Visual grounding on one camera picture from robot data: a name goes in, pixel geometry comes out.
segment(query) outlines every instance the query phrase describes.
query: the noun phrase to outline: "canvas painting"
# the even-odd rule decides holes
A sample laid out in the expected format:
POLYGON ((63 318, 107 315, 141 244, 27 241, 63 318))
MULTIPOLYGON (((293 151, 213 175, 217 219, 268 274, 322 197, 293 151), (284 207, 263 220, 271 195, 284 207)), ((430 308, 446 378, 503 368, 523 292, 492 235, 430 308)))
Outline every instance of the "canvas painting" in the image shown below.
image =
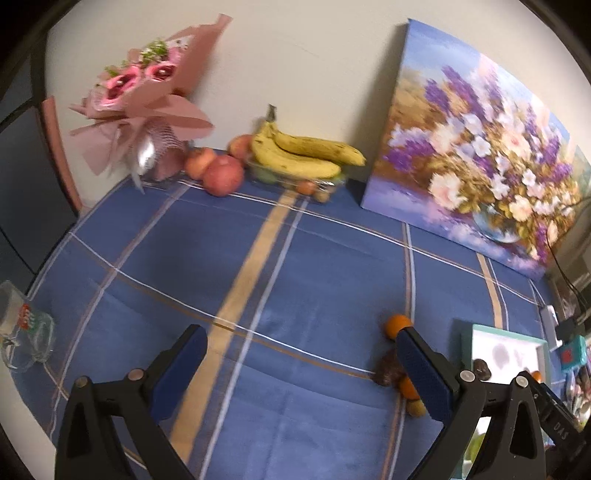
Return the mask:
POLYGON ((525 85, 464 42, 410 20, 362 206, 540 278, 591 166, 525 85))

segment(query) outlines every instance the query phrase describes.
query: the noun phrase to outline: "black cable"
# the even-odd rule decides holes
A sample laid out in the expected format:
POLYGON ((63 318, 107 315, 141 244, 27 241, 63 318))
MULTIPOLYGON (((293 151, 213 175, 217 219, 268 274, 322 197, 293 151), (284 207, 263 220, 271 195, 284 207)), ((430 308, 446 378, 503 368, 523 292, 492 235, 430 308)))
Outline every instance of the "black cable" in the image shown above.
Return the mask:
MULTIPOLYGON (((583 202, 586 202, 588 200, 591 200, 591 197, 585 197, 581 200, 579 200, 577 203, 574 203, 572 205, 570 205, 570 208, 576 207, 577 205, 582 204, 583 202)), ((576 223, 579 221, 579 219, 583 216, 583 212, 591 206, 591 203, 588 203, 585 208, 583 208, 580 213, 579 216, 577 217, 577 219, 575 220, 574 224, 572 225, 572 227, 574 227, 576 225, 576 223)), ((560 237, 558 237, 556 239, 556 242, 558 242, 559 240, 561 240, 562 238, 564 238, 564 236, 570 231, 567 230, 566 232, 564 232, 562 235, 560 235, 560 237)), ((569 278, 566 276, 566 274, 564 273, 564 271, 562 270, 560 264, 558 263, 558 259, 556 258, 556 255, 554 254, 554 251, 552 250, 552 247, 550 245, 550 241, 548 239, 548 230, 546 229, 546 243, 548 245, 548 249, 550 250, 550 253, 552 254, 552 257, 554 258, 554 262, 556 263, 556 266, 558 267, 558 270, 560 271, 560 274, 562 275, 562 278, 564 279, 566 286, 569 288, 569 290, 571 290, 575 297, 577 298, 577 303, 579 305, 579 311, 581 314, 583 314, 584 312, 587 311, 587 309, 589 308, 589 305, 587 304, 587 301, 583 298, 583 296, 581 295, 581 292, 577 289, 577 287, 574 286, 574 284, 569 280, 569 278)))

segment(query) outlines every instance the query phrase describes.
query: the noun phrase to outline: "table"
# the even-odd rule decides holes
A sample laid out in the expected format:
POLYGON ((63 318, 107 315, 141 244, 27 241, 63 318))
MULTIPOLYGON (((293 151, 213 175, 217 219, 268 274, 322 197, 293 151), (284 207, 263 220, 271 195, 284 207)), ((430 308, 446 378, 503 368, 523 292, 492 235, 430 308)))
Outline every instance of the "table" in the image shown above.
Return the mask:
MULTIPOLYGON (((45 365, 14 375, 52 441, 74 380, 145 368, 191 323, 209 350, 161 423, 198 479, 405 479, 440 430, 405 415, 369 379, 391 346, 383 322, 410 317, 460 362, 468 323, 542 338, 545 283, 359 207, 245 183, 226 198, 193 182, 114 188, 63 239, 31 289, 57 321, 45 365)), ((560 388, 560 363, 552 355, 560 388)), ((138 478, 149 478, 124 426, 138 478)))

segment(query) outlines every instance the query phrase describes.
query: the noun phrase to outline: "banana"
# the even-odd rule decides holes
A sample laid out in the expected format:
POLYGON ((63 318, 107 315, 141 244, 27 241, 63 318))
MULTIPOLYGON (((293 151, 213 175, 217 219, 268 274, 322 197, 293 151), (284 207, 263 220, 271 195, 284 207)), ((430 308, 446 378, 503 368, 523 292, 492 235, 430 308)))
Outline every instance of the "banana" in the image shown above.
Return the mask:
POLYGON ((252 139, 252 152, 258 162, 270 169, 305 179, 331 179, 340 173, 340 167, 319 158, 294 155, 280 149, 273 140, 272 125, 264 122, 252 139))
POLYGON ((275 117, 276 109, 273 105, 269 105, 267 120, 271 123, 275 143, 283 150, 298 155, 316 157, 358 167, 365 165, 365 157, 356 148, 343 142, 312 137, 294 137, 285 134, 277 128, 275 117))

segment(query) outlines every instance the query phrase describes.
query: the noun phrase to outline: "blue gripper pad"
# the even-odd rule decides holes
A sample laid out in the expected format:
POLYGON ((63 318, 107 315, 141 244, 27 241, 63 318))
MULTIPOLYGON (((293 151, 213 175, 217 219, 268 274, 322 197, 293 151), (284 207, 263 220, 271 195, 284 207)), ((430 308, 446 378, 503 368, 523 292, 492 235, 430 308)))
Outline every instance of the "blue gripper pad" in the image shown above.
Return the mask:
POLYGON ((396 336, 396 347, 398 360, 417 389, 429 415, 433 420, 447 424, 452 419, 454 402, 459 392, 459 383, 453 376, 451 364, 431 350, 412 327, 400 330, 396 336), (443 367, 441 374, 433 362, 443 367))
POLYGON ((191 325, 174 346, 160 353, 148 368, 148 373, 152 367, 156 370, 157 381, 150 385, 150 416, 156 423, 172 416, 206 352, 205 329, 191 325))

